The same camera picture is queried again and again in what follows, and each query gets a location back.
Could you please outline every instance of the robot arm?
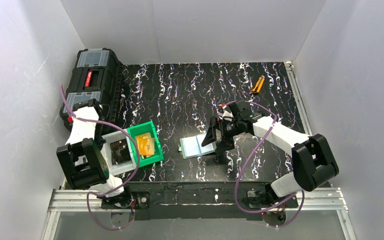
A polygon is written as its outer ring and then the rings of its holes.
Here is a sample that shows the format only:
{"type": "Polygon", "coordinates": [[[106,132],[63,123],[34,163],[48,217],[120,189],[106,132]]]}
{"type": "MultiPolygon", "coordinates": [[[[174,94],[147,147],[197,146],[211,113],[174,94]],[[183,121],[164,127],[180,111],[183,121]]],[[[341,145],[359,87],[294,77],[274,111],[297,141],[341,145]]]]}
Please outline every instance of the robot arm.
{"type": "MultiPolygon", "coordinates": [[[[250,133],[262,138],[273,124],[270,116],[252,112],[250,104],[243,99],[228,107],[231,113],[225,111],[221,119],[210,119],[202,146],[215,142],[216,130],[219,130],[221,140],[216,143],[216,151],[220,153],[232,150],[235,148],[233,136],[250,133]]],[[[300,190],[311,192],[339,173],[331,148],[326,138],[320,134],[309,136],[276,122],[266,140],[289,154],[293,167],[293,172],[265,186],[262,199],[267,202],[277,202],[278,199],[300,190]]]]}
{"type": "MultiPolygon", "coordinates": [[[[95,99],[75,104],[73,111],[78,118],[102,119],[102,108],[95,99]]],[[[106,193],[121,185],[122,180],[110,174],[107,162],[101,154],[105,143],[101,137],[102,125],[97,127],[94,122],[75,118],[69,118],[68,121],[72,124],[70,137],[64,146],[56,149],[56,155],[71,189],[90,189],[106,193]]],[[[114,197],[123,191],[124,188],[121,187],[107,197],[114,197]]]]}

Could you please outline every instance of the green plastic bin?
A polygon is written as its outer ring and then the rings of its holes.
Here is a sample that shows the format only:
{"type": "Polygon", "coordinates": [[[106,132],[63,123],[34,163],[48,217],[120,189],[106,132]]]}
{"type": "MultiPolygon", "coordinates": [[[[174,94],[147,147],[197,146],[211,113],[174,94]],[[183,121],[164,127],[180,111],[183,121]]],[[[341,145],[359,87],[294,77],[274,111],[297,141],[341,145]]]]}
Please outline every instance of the green plastic bin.
{"type": "MultiPolygon", "coordinates": [[[[155,154],[153,156],[143,158],[140,156],[140,166],[143,167],[149,164],[153,164],[164,159],[163,156],[163,148],[161,148],[160,140],[158,139],[157,131],[155,130],[154,123],[152,121],[148,121],[136,126],[131,126],[127,128],[128,134],[136,141],[136,136],[146,133],[151,133],[151,137],[155,139],[155,154]]],[[[131,141],[128,141],[130,144],[131,152],[133,154],[133,160],[138,163],[138,156],[136,154],[135,146],[131,141]]]]}

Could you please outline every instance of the white wall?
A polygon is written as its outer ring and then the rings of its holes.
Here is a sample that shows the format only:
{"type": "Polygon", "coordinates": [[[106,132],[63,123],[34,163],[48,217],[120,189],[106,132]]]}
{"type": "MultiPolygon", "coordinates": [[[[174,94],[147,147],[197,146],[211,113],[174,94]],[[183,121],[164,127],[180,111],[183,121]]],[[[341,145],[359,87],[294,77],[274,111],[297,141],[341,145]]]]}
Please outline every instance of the white wall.
{"type": "Polygon", "coordinates": [[[295,62],[358,239],[384,239],[384,1],[328,0],[295,62]]]}
{"type": "Polygon", "coordinates": [[[60,1],[0,0],[0,240],[42,236],[68,137],[58,87],[83,48],[60,1]]]}
{"type": "Polygon", "coordinates": [[[61,2],[87,48],[152,64],[293,60],[326,0],[61,2]]]}

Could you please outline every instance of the marbled tabletop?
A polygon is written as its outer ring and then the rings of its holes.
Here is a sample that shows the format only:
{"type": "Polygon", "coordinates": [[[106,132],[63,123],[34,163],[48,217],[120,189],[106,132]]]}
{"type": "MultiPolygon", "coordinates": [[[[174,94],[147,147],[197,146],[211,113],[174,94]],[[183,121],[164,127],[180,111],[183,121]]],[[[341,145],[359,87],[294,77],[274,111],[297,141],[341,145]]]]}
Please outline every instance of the marbled tabletop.
{"type": "MultiPolygon", "coordinates": [[[[236,148],[224,157],[184,159],[180,139],[205,133],[217,105],[244,99],[267,106],[278,121],[304,133],[285,65],[282,62],[126,65],[121,90],[124,128],[153,121],[164,160],[141,167],[132,181],[235,181],[238,171],[260,140],[235,137],[236,148]],[[265,76],[261,93],[250,90],[265,76]]],[[[268,182],[291,171],[291,159],[266,141],[246,168],[243,181],[268,182]]],[[[124,180],[131,174],[122,174],[124,180]]]]}

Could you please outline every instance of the black toolbox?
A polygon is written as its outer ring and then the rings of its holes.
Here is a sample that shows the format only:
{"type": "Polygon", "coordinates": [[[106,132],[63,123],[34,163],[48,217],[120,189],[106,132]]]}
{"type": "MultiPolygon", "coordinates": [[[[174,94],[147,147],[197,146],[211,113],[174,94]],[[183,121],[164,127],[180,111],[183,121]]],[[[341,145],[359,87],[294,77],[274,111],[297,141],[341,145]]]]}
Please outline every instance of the black toolbox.
{"type": "MultiPolygon", "coordinates": [[[[96,99],[102,106],[104,120],[121,126],[119,109],[123,82],[123,64],[114,51],[108,48],[81,50],[77,54],[65,97],[71,109],[74,104],[96,99]]],[[[73,124],[69,122],[64,104],[59,116],[64,121],[64,126],[71,131],[73,124]]],[[[103,135],[114,131],[110,126],[102,128],[103,135]]]]}

